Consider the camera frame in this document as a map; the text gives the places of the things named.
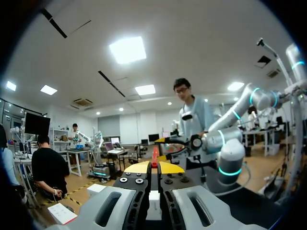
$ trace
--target ceiling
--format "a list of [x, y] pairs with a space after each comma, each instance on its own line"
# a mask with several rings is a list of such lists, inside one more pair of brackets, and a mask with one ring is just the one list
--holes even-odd
[[[4, 77], [17, 85], [15, 92], [4, 94], [37, 107], [67, 107], [87, 98], [94, 109], [79, 113], [88, 117], [97, 117], [97, 111], [100, 116], [119, 114], [120, 107], [125, 113], [179, 108], [173, 82], [182, 77], [209, 103], [233, 103], [236, 94], [227, 86], [234, 81], [274, 84], [266, 77], [277, 67], [274, 60], [263, 69], [255, 67], [263, 55], [273, 59], [256, 46], [260, 37], [291, 69], [285, 56], [291, 37], [256, 0], [54, 0], [46, 9], [67, 37], [38, 15]], [[109, 45], [135, 36], [142, 37], [147, 58], [118, 64]], [[45, 84], [58, 91], [52, 96], [40, 92]], [[155, 85], [156, 94], [138, 96], [134, 87], [148, 84]]]

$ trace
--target hand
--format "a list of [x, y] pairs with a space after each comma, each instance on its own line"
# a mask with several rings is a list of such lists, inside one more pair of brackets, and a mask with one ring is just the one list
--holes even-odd
[[56, 189], [56, 191], [57, 191], [56, 196], [57, 197], [62, 197], [62, 190]]

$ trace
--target man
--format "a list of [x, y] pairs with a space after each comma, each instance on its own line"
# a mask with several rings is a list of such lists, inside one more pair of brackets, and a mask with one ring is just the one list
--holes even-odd
[[68, 165], [59, 153], [50, 148], [48, 136], [39, 135], [37, 144], [39, 149], [32, 156], [33, 179], [49, 199], [63, 198], [67, 193], [65, 176], [69, 175]]
[[[179, 135], [187, 138], [194, 134], [202, 137], [208, 132], [210, 125], [214, 122], [213, 112], [207, 102], [203, 98], [196, 97], [191, 92], [191, 84], [185, 78], [175, 80], [174, 91], [184, 102], [179, 112]], [[191, 119], [183, 119], [187, 114], [191, 114]], [[215, 160], [215, 154], [201, 156], [201, 162], [207, 163]]]

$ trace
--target screw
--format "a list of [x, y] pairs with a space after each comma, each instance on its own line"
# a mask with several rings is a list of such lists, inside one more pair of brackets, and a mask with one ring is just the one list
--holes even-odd
[[142, 183], [144, 183], [144, 180], [143, 179], [136, 179], [135, 180], [135, 183], [137, 183], [137, 184], [142, 184]]
[[171, 184], [171, 183], [173, 183], [173, 181], [172, 181], [171, 179], [166, 179], [166, 180], [164, 181], [164, 183], [165, 183], [165, 184]]
[[189, 179], [188, 179], [186, 176], [181, 177], [180, 180], [181, 180], [181, 182], [183, 182], [183, 183], [189, 182]]
[[125, 183], [125, 182], [127, 182], [128, 181], [128, 179], [126, 178], [126, 177], [122, 177], [122, 178], [120, 178], [120, 180], [119, 180], [120, 182], [122, 182], [122, 183]]

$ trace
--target laptop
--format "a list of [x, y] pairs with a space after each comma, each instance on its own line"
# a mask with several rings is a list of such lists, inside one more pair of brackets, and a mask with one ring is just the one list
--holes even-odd
[[118, 154], [118, 153], [120, 153], [120, 152], [123, 151], [123, 150], [115, 150], [115, 149], [113, 148], [112, 142], [106, 142], [106, 143], [105, 143], [105, 146], [106, 146], [106, 150], [107, 150], [108, 153]]

